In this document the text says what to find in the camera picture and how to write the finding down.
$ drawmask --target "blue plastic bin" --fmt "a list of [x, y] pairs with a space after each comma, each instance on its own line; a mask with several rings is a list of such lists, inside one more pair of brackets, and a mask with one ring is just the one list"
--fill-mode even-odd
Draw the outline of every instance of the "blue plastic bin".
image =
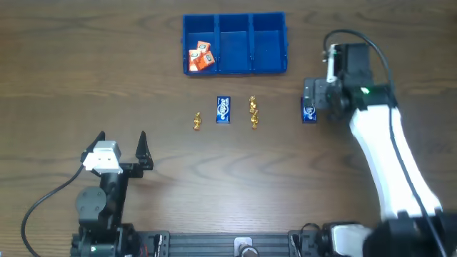
[[[277, 74], [287, 70], [287, 28], [283, 12], [183, 16], [183, 70], [187, 75]], [[189, 71], [189, 50], [211, 44], [216, 63]]]

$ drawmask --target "wooden table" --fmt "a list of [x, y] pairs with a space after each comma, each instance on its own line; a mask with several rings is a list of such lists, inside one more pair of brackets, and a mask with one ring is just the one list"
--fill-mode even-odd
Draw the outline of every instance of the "wooden table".
[[[286, 12], [286, 74], [183, 75], [183, 14], [255, 11]], [[413, 155], [444, 208], [456, 208], [456, 17], [454, 0], [1, 1], [0, 251], [30, 256], [23, 215], [74, 174], [100, 130], [118, 141], [123, 161], [135, 161], [147, 133], [156, 166], [130, 181], [124, 211], [139, 230], [288, 231], [348, 219], [373, 226], [376, 189], [347, 125], [300, 119], [303, 79], [325, 74], [321, 42], [339, 28], [363, 31], [385, 51]], [[228, 126], [214, 122], [220, 95], [232, 97]], [[27, 235], [38, 253], [69, 254], [76, 196], [98, 183], [84, 172], [33, 212]]]

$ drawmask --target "brown tabletop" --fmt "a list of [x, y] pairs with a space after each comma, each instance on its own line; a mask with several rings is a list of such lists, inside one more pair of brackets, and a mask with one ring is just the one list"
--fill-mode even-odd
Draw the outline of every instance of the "brown tabletop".
[[[183, 75], [183, 14], [257, 11], [286, 12], [284, 75]], [[30, 256], [19, 233], [23, 215], [74, 174], [101, 130], [118, 141], [122, 161], [135, 161], [141, 131], [148, 136], [155, 169], [130, 180], [124, 211], [124, 222], [138, 230], [375, 225], [376, 188], [347, 124], [300, 118], [303, 79], [325, 74], [322, 39], [340, 28], [365, 32], [386, 53], [416, 162], [444, 209], [455, 209], [456, 17], [454, 0], [1, 1], [0, 251]], [[228, 126], [215, 123], [223, 95], [232, 99]], [[192, 129], [197, 111], [199, 132]], [[27, 235], [38, 253], [69, 254], [79, 226], [76, 196], [98, 183], [83, 172], [33, 212]]]

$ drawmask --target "orange and white box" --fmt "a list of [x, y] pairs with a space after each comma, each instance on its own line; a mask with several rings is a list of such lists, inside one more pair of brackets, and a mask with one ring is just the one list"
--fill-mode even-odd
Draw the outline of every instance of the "orange and white box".
[[206, 67], [213, 65], [215, 61], [211, 51], [207, 51], [204, 54], [200, 54], [200, 56], [194, 60], [194, 63], [197, 66], [197, 69], [201, 71]]
[[200, 53], [199, 50], [189, 50], [189, 71], [198, 71], [194, 60], [200, 56]]
[[206, 53], [207, 51], [209, 51], [210, 47], [211, 47], [211, 44], [207, 43], [207, 42], [199, 41], [197, 43], [197, 50], [199, 50], [202, 53]]

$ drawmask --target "blue candy wrapper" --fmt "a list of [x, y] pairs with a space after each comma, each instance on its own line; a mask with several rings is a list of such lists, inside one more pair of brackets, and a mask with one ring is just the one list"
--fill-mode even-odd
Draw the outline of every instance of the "blue candy wrapper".
[[312, 124], [317, 122], [316, 107], [309, 103], [307, 99], [301, 98], [301, 121], [304, 124]]
[[230, 123], [230, 96], [218, 96], [217, 97], [217, 124], [229, 124]]

